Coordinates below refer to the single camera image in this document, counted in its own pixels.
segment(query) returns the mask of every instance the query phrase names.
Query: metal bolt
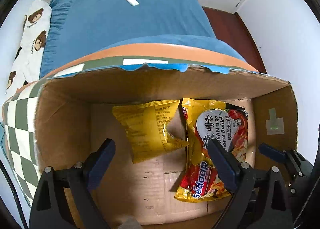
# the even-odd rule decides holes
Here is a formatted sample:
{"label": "metal bolt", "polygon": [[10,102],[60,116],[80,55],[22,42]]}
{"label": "metal bolt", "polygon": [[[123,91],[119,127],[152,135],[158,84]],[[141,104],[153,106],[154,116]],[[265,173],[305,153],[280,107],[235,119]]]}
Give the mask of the metal bolt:
{"label": "metal bolt", "polygon": [[247,169],[250,165],[247,162],[241,162],[241,167]]}
{"label": "metal bolt", "polygon": [[82,168],[82,162],[77,162],[75,165],[74,165],[75,168]]}
{"label": "metal bolt", "polygon": [[276,166],[273,166],[272,167],[272,171],[275,172],[275,173],[278,173],[279,172],[279,168],[276,167]]}
{"label": "metal bolt", "polygon": [[45,172],[45,173],[49,173],[49,172],[51,171],[51,169],[52,169],[51,167],[46,167],[46,168],[44,169],[44,172]]}

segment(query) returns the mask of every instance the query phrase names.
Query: pillow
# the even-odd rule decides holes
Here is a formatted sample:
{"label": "pillow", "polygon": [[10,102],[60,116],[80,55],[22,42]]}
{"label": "pillow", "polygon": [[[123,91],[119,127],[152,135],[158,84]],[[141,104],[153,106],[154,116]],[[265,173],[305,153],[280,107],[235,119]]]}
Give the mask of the pillow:
{"label": "pillow", "polygon": [[42,55],[50,28],[51,8],[42,0],[35,0],[25,15],[20,47],[9,75],[6,98],[18,88],[39,80]]}

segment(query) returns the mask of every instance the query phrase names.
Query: yellow plastic package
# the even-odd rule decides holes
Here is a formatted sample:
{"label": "yellow plastic package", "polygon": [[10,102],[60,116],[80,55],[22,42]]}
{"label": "yellow plastic package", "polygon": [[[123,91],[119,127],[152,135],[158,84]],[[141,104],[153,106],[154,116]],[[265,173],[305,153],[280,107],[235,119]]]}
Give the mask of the yellow plastic package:
{"label": "yellow plastic package", "polygon": [[125,127],[133,151],[133,163],[189,144],[167,132],[168,123],[174,117],[179,103],[179,100],[164,100],[112,108],[113,115]]}
{"label": "yellow plastic package", "polygon": [[185,202],[202,202],[230,195],[219,179],[207,151],[210,139],[239,160],[245,161],[248,145],[248,114],[244,108],[215,100],[184,98],[182,110],[187,122],[188,150],[186,174],[175,194]]}

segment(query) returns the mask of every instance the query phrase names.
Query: wooden floor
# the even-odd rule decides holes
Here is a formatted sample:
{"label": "wooden floor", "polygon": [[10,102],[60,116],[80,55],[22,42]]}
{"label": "wooden floor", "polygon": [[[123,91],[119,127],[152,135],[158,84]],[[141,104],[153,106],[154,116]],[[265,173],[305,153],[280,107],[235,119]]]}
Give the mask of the wooden floor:
{"label": "wooden floor", "polygon": [[259,51],[240,16],[224,11],[203,8],[209,22],[220,39],[233,47],[250,65],[266,73]]}

